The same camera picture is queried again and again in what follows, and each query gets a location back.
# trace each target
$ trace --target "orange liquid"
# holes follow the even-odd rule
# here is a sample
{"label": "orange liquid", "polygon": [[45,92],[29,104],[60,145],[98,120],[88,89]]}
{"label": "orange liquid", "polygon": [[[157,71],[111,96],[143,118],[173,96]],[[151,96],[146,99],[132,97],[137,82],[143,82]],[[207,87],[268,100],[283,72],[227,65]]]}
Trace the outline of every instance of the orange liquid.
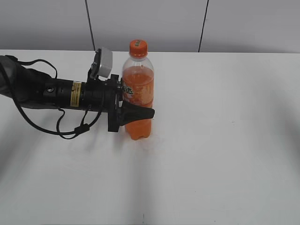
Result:
{"label": "orange liquid", "polygon": [[[143,107],[152,108],[154,91],[154,73],[147,67],[129,67],[123,71],[125,87],[124,100]],[[151,119],[138,120],[125,125],[133,140],[149,137]]]}

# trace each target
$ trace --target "white table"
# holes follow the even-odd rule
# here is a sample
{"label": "white table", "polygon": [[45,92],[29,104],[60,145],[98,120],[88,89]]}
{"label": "white table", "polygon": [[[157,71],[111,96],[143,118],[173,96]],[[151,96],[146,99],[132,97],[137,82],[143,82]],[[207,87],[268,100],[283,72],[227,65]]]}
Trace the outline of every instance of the white table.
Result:
{"label": "white table", "polygon": [[[2,50],[86,80],[93,52]],[[120,74],[126,52],[114,52]],[[149,53],[152,135],[107,132],[107,115],[66,141],[0,97],[0,224],[300,223],[300,54]],[[39,63],[34,68],[51,75]],[[56,110],[26,110],[55,128]],[[62,130],[83,112],[67,111]],[[90,113],[89,119],[95,116]]]}

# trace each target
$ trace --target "bottle neck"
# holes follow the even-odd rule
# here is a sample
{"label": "bottle neck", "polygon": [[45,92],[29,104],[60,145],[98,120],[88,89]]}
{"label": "bottle neck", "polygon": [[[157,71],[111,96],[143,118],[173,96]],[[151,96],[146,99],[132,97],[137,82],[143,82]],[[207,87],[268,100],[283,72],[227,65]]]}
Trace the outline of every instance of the bottle neck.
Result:
{"label": "bottle neck", "polygon": [[130,56],[131,60],[137,61],[137,62],[144,61],[147,58],[147,56],[145,56],[143,58],[135,58],[135,57],[132,57],[131,55],[129,55],[129,56]]}

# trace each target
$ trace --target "plastic bottle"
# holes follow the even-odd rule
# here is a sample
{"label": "plastic bottle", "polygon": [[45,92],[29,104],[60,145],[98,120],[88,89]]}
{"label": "plastic bottle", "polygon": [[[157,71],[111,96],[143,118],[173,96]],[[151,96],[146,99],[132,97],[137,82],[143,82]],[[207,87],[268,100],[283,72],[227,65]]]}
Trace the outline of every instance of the plastic bottle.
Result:
{"label": "plastic bottle", "polygon": [[[147,58],[148,46],[143,40],[130,42],[129,55],[123,66],[123,98],[134,105],[152,108],[154,92],[154,69]],[[149,137],[151,119],[138,120],[125,125],[133,140]]]}

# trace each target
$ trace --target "bottle label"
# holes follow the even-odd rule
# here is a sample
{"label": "bottle label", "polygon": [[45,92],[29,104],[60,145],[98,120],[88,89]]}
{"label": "bottle label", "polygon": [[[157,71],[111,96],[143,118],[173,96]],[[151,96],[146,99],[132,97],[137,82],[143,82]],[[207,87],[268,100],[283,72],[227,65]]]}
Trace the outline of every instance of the bottle label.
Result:
{"label": "bottle label", "polygon": [[154,79],[145,85],[127,85],[123,83],[124,100],[134,105],[147,105],[153,100]]}

